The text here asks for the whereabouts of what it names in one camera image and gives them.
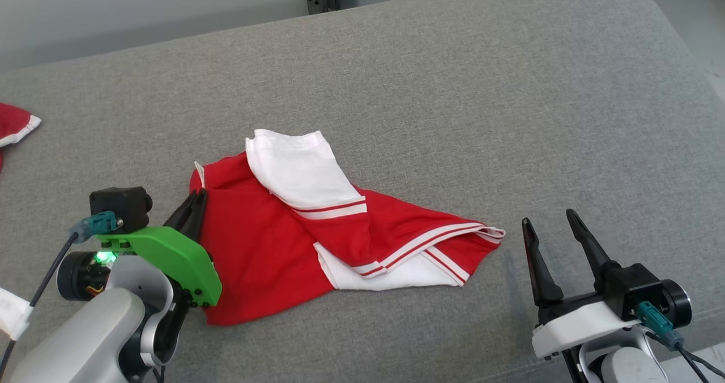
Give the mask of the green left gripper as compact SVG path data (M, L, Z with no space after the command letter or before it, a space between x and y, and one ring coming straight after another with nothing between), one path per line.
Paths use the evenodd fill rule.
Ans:
M218 304L223 289L219 275L200 242L208 191L192 191L166 219L164 226L145 227L128 234L98 234L113 252L134 252L189 290L197 305Z

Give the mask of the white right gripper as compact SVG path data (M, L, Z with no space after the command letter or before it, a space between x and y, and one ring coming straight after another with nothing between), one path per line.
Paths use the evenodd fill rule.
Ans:
M595 277L595 291L604 293L607 272L620 269L621 265L609 258L575 210L567 209L565 215L573 236L587 256ZM537 306L538 324L531 339L537 358L545 358L641 323L636 317L629 321L621 320L594 292L564 298L541 255L539 238L532 222L523 218L521 225L532 297Z

